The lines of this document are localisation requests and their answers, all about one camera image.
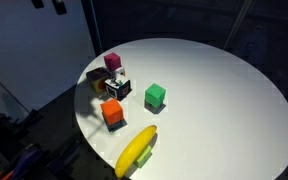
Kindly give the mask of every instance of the orange cube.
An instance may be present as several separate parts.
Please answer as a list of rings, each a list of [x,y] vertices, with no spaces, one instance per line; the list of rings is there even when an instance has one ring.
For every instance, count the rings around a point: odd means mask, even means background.
[[[104,119],[112,125],[124,119],[123,109],[116,99],[111,99],[101,104]]]

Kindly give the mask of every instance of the banana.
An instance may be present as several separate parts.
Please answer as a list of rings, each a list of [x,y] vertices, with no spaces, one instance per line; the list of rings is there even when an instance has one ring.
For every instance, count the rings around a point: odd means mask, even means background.
[[[115,174],[121,179],[131,164],[154,137],[157,127],[151,125],[142,130],[124,149],[115,165]]]

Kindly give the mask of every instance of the white round table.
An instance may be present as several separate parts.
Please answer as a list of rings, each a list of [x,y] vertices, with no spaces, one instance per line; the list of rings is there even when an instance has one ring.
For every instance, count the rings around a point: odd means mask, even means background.
[[[133,91],[120,102],[125,127],[110,133],[100,104],[108,96],[90,88],[85,73],[121,57]],[[165,108],[144,108],[145,90],[166,89]],[[157,126],[153,155],[134,180],[268,180],[288,165],[288,103],[261,72],[220,49],[187,40],[145,39],[103,53],[84,70],[75,92],[75,114],[92,148],[113,168],[142,129]]]

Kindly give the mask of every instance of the green cube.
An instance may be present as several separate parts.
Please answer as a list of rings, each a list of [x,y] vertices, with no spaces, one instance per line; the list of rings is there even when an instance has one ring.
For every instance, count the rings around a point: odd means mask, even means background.
[[[145,91],[145,101],[154,107],[158,107],[163,103],[166,90],[157,84],[152,84]]]
[[[147,160],[151,157],[152,147],[147,146],[144,151],[137,157],[137,159],[134,161],[134,165],[138,168],[142,168],[144,164],[147,162]]]

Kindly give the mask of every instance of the pink cube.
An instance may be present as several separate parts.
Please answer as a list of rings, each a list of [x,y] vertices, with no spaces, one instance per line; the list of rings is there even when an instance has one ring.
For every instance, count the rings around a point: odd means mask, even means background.
[[[110,71],[115,71],[116,69],[122,67],[121,58],[115,53],[111,53],[111,54],[104,56],[104,61],[105,61],[106,67]]]

